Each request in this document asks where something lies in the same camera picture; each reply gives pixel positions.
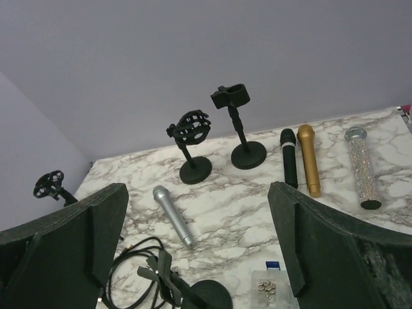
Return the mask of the black tripod shock mount stand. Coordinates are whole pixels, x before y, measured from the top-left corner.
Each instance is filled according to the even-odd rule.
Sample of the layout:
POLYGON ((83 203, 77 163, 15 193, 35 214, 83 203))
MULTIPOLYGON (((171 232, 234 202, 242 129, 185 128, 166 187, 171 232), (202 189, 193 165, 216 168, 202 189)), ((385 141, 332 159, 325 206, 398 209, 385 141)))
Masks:
POLYGON ((63 198, 65 201, 64 207, 77 203, 78 199, 62 186, 63 179, 64 173, 60 170, 52 171, 41 176, 35 184, 33 195, 36 198, 50 196, 56 201, 63 198))

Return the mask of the black microphone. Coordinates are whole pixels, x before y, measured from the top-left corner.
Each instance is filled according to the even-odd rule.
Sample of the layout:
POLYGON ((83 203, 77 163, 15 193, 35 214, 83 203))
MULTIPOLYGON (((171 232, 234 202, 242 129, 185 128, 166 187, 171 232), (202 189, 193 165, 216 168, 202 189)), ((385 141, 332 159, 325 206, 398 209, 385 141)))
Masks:
POLYGON ((295 158, 296 137, 292 129, 282 130, 280 144, 283 154, 284 180, 289 186, 297 189, 297 167, 295 158))

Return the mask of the black clip microphone stand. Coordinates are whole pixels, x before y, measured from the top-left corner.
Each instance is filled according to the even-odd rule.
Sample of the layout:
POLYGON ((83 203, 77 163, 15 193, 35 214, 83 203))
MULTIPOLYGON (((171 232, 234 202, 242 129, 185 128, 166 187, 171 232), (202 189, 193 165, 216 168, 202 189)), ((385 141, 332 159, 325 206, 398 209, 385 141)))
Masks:
POLYGON ((217 109, 228 109, 232 124, 240 140, 240 145, 236 146, 231 153, 230 159, 233 166, 238 169, 249 170, 261 165, 267 157, 267 150, 260 142, 247 141, 238 112, 239 107, 250 102, 250 96, 245 85, 219 86, 218 90, 211 95, 211 99, 217 109))

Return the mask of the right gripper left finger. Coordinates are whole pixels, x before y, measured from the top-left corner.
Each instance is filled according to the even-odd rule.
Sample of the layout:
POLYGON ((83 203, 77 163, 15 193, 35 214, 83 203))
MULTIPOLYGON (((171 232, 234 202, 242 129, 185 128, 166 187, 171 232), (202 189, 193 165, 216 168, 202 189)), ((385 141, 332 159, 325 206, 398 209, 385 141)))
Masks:
POLYGON ((95 308, 126 216, 112 183, 72 205, 1 232, 1 308, 95 308))

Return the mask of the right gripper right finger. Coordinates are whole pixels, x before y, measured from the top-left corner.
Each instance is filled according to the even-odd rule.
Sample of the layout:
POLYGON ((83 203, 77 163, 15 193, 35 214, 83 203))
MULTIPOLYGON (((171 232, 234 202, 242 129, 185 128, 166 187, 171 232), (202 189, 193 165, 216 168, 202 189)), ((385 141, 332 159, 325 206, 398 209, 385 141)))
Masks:
POLYGON ((283 183, 268 202, 300 308, 411 308, 411 235, 359 220, 283 183))

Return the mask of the black round base stand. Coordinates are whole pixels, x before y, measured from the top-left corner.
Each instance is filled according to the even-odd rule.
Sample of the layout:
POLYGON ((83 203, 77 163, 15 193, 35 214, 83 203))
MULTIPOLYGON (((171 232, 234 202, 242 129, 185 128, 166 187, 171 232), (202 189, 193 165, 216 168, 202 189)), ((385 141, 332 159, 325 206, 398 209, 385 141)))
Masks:
POLYGON ((198 281, 192 286, 172 271, 172 255, 160 250, 158 256, 146 259, 148 267, 139 267, 137 274, 158 283, 161 298, 178 308, 232 309, 229 291, 211 279, 198 281))

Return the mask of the glitter microphone silver grille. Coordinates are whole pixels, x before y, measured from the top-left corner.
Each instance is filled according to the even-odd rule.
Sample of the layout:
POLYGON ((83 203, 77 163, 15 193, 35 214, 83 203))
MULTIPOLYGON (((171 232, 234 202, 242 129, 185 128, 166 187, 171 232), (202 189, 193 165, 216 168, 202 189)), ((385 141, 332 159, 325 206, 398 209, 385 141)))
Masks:
POLYGON ((375 210, 380 208, 382 203, 366 145, 367 135, 364 128, 354 126, 345 132, 344 137, 350 152, 360 206, 366 210, 375 210))

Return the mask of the gold microphone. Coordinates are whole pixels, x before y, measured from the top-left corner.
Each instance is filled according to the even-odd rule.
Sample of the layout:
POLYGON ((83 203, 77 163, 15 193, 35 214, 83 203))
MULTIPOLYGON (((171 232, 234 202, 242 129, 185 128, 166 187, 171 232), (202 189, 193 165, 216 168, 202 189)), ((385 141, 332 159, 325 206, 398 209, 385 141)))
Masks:
POLYGON ((301 146, 303 156, 306 186, 311 197, 321 196, 321 184, 315 155, 315 132, 312 126, 303 124, 298 128, 297 138, 301 146))

